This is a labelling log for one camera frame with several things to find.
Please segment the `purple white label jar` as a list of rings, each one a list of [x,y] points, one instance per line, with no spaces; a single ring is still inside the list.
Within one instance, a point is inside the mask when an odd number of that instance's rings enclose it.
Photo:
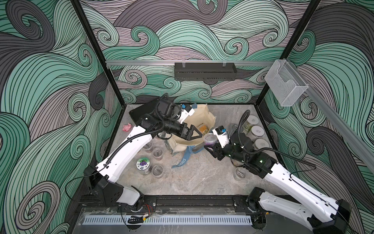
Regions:
[[[204,135],[205,146],[213,146],[218,142],[218,138],[213,133],[207,133]]]

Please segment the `beige canvas tote bag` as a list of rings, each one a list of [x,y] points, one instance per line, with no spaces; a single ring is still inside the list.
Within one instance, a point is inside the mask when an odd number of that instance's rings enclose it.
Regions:
[[[186,123],[188,127],[192,125],[195,127],[192,132],[193,137],[198,137],[200,134],[202,134],[202,137],[194,140],[185,140],[172,135],[171,138],[166,141],[166,146],[173,156],[177,153],[183,153],[182,159],[178,164],[173,165],[171,167],[172,169],[184,166],[191,155],[202,151],[205,144],[204,135],[208,134],[215,126],[216,117],[210,112],[207,104],[194,104],[192,107],[195,112],[192,116],[187,117],[184,123]]]

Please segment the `clear plastic seed jar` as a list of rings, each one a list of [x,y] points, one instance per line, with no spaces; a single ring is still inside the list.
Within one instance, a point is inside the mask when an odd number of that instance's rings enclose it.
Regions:
[[[154,148],[153,151],[152,151],[152,155],[153,155],[155,160],[157,160],[157,161],[162,160],[163,159],[163,149],[159,148],[159,147]]]

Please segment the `green label seed jar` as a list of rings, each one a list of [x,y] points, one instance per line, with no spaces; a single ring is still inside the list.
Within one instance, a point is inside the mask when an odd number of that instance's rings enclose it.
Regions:
[[[243,124],[243,130],[249,132],[253,126],[259,124],[259,119],[254,115],[249,115],[247,120]]]

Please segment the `teal bee label jar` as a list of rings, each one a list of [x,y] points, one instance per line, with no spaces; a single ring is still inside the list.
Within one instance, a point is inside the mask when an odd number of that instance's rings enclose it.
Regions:
[[[155,178],[161,178],[164,174],[164,168],[162,165],[157,164],[152,167],[152,175]]]

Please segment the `purple eggplant label jar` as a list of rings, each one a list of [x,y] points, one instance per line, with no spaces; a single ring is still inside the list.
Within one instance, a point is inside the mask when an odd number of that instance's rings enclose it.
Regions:
[[[152,172],[152,164],[149,158],[143,157],[137,160],[136,168],[142,175],[148,175]]]

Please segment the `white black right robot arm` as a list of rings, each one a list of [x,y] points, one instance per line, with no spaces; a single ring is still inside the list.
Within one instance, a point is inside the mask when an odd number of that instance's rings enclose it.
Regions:
[[[273,157],[266,154],[268,148],[245,151],[239,145],[219,143],[204,148],[216,159],[228,157],[243,163],[250,173],[281,188],[292,200],[275,196],[264,189],[254,188],[247,197],[251,210],[261,213],[273,212],[287,217],[315,234],[344,234],[350,225],[351,206],[343,200],[335,200],[312,188],[294,173],[287,171]]]

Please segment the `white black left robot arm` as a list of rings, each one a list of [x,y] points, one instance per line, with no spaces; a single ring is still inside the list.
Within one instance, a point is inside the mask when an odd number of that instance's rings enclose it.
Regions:
[[[124,203],[134,206],[141,193],[134,187],[117,183],[120,175],[136,154],[159,133],[165,131],[187,141],[203,137],[194,125],[178,121],[164,120],[145,114],[138,126],[135,126],[128,137],[102,162],[88,166],[84,170],[84,179],[90,191],[100,203],[113,206]]]

